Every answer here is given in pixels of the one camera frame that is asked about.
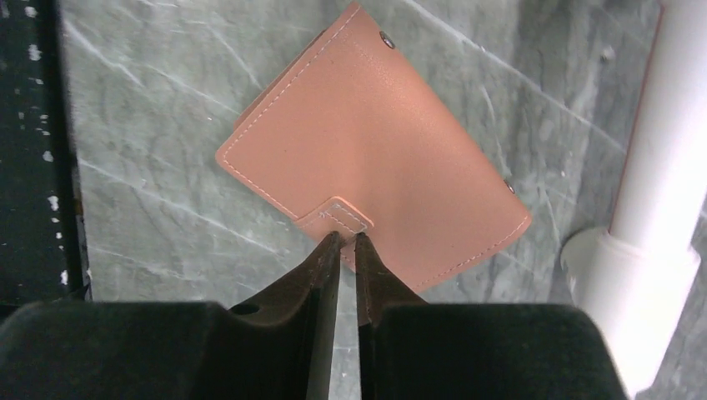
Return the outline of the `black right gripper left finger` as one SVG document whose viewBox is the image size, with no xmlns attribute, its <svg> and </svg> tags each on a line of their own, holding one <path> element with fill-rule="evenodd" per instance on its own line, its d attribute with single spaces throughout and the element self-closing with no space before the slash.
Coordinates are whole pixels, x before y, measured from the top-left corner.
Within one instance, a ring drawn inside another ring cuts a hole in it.
<svg viewBox="0 0 707 400">
<path fill-rule="evenodd" d="M 229 309 L 208 306 L 192 399 L 326 399 L 340 277 L 331 232 L 297 267 Z"/>
</svg>

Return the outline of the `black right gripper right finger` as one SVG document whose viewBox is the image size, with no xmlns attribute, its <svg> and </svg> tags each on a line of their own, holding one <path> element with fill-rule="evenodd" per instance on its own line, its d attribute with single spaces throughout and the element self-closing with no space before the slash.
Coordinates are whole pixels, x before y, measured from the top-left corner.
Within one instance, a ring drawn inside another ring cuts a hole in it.
<svg viewBox="0 0 707 400">
<path fill-rule="evenodd" d="M 382 261 L 365 233 L 355 238 L 359 370 L 363 399 L 438 399 L 439 317 Z"/>
</svg>

